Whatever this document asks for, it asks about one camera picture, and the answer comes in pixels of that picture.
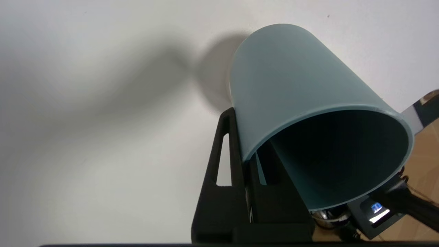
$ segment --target blue cup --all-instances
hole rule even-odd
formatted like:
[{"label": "blue cup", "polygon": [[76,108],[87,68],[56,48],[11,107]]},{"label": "blue cup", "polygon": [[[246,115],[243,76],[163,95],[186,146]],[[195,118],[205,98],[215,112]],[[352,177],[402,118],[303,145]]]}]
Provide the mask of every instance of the blue cup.
[{"label": "blue cup", "polygon": [[230,91],[243,161],[271,142],[310,211],[375,190],[413,148],[402,115],[295,25],[270,25],[242,42]]}]

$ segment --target display screen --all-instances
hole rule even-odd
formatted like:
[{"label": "display screen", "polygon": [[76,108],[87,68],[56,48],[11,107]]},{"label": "display screen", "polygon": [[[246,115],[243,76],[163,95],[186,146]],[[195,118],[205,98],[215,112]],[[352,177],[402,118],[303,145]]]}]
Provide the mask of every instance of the display screen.
[{"label": "display screen", "polygon": [[377,227],[381,222],[393,215],[389,209],[370,198],[362,202],[360,208],[373,227]]}]

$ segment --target black holder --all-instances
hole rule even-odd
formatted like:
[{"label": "black holder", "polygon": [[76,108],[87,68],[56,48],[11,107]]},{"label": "black holder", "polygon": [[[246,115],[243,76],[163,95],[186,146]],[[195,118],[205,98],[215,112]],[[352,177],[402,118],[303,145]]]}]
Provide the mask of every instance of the black holder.
[{"label": "black holder", "polygon": [[[389,187],[404,186],[405,184],[406,183],[398,175],[395,175],[386,184],[384,184],[382,188],[383,187],[387,188],[387,186]],[[395,224],[398,220],[400,220],[405,215],[402,213],[396,213],[396,211],[391,211],[386,215],[386,217],[381,218],[381,220],[378,221],[377,224],[371,224],[369,220],[366,218],[363,210],[361,209],[362,203],[368,200],[373,200],[374,202],[377,202],[376,198],[371,197],[370,195],[366,195],[352,202],[347,203],[347,206],[349,208],[349,211],[351,212],[352,220],[354,221],[355,226],[368,239],[374,239],[376,236],[381,234],[384,230],[389,228],[391,225]]]},{"label": "black holder", "polygon": [[[223,136],[229,134],[232,186],[217,186]],[[241,162],[235,111],[221,114],[192,222],[193,243],[311,242],[314,221],[269,142]]]}]

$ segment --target white wall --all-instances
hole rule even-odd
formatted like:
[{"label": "white wall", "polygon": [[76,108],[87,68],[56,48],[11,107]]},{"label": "white wall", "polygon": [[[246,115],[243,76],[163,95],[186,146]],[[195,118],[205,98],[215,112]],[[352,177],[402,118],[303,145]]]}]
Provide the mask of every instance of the white wall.
[{"label": "white wall", "polygon": [[439,88],[438,1],[0,1],[0,244],[189,242],[234,49],[312,32],[398,111]]}]

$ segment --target blue light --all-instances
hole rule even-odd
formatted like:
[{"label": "blue light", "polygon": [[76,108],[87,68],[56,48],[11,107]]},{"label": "blue light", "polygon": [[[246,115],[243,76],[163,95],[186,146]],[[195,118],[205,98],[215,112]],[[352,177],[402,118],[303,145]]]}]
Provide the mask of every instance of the blue light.
[{"label": "blue light", "polygon": [[372,210],[373,210],[374,214],[376,212],[380,211],[380,209],[382,209],[382,208],[383,208],[383,206],[380,203],[374,203],[372,205]]}]

